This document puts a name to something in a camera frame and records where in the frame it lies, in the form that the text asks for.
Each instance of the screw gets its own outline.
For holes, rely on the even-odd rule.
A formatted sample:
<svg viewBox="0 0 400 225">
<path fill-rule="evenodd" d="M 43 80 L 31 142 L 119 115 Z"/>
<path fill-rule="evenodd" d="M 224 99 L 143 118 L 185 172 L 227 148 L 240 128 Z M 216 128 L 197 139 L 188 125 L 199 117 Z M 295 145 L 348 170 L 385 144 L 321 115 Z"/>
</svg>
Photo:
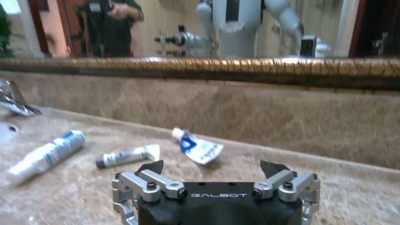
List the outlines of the screw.
<svg viewBox="0 0 400 225">
<path fill-rule="evenodd" d="M 255 199 L 260 199 L 261 197 L 263 197 L 263 194 L 261 194 L 261 192 L 259 191 L 259 190 L 253 190 L 252 192 L 251 192 L 251 196 L 255 198 Z"/>
<path fill-rule="evenodd" d="M 177 199 L 183 199 L 188 196 L 188 191 L 183 188 L 181 190 L 179 190 L 177 192 Z"/>
<path fill-rule="evenodd" d="M 283 188 L 285 190 L 292 190 L 293 189 L 293 183 L 292 182 L 284 182 L 283 183 Z"/>
<path fill-rule="evenodd" d="M 148 190 L 155 190 L 157 188 L 156 182 L 151 181 L 147 183 L 147 189 Z"/>
</svg>

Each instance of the chrome faucet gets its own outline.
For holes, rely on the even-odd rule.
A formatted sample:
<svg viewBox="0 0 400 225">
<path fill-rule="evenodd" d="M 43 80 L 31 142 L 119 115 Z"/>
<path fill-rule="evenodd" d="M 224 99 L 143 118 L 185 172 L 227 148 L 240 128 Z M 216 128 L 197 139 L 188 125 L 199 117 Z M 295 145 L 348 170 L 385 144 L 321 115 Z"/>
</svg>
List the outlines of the chrome faucet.
<svg viewBox="0 0 400 225">
<path fill-rule="evenodd" d="M 16 114 L 23 116 L 41 114 L 39 109 L 35 109 L 25 103 L 15 82 L 5 79 L 0 79 L 0 106 L 4 106 Z"/>
</svg>

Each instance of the white toothpaste tube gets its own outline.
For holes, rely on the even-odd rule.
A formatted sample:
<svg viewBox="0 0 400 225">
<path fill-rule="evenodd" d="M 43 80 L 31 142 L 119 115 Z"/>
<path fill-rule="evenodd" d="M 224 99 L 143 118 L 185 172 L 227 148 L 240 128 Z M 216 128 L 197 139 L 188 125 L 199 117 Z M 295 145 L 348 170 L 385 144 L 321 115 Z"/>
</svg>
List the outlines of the white toothpaste tube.
<svg viewBox="0 0 400 225">
<path fill-rule="evenodd" d="M 219 156 L 224 145 L 196 138 L 187 130 L 173 128 L 172 136 L 180 141 L 180 150 L 191 160 L 205 165 Z"/>
<path fill-rule="evenodd" d="M 36 174 L 45 173 L 83 148 L 84 135 L 72 130 L 61 138 L 32 151 L 7 172 L 8 185 L 19 185 Z"/>
<path fill-rule="evenodd" d="M 157 144 L 147 145 L 129 151 L 103 154 L 96 157 L 96 167 L 103 169 L 105 167 L 124 165 L 145 159 L 152 161 L 160 160 L 160 146 Z"/>
</svg>

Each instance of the beige marble countertop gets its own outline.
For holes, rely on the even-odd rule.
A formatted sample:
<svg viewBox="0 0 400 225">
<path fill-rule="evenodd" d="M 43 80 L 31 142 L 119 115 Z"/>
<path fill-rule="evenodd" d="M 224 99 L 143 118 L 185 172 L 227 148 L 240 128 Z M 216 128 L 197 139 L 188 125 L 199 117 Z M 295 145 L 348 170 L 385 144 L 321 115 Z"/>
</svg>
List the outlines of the beige marble countertop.
<svg viewBox="0 0 400 225">
<path fill-rule="evenodd" d="M 321 178 L 313 224 L 399 224 L 399 170 L 215 138 L 225 148 L 217 161 L 199 166 L 181 153 L 169 130 L 52 109 L 43 112 L 21 118 L 0 110 L 0 121 L 20 129 L 19 136 L 0 145 L 0 171 L 71 129 L 84 132 L 85 148 L 21 187 L 0 189 L 0 224 L 121 224 L 112 210 L 111 180 L 141 163 L 97 170 L 95 157 L 153 143 L 161 146 L 163 174 L 175 180 L 257 181 L 264 179 L 260 160 L 267 160 Z"/>
</svg>

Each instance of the ornate frame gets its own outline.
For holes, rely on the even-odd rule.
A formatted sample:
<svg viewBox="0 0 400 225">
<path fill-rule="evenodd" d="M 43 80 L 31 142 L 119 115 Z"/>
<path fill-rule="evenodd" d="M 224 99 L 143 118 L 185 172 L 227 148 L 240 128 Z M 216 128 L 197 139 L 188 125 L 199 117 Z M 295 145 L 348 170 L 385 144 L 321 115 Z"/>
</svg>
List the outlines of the ornate frame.
<svg viewBox="0 0 400 225">
<path fill-rule="evenodd" d="M 0 59 L 0 70 L 400 90 L 400 59 Z"/>
</svg>

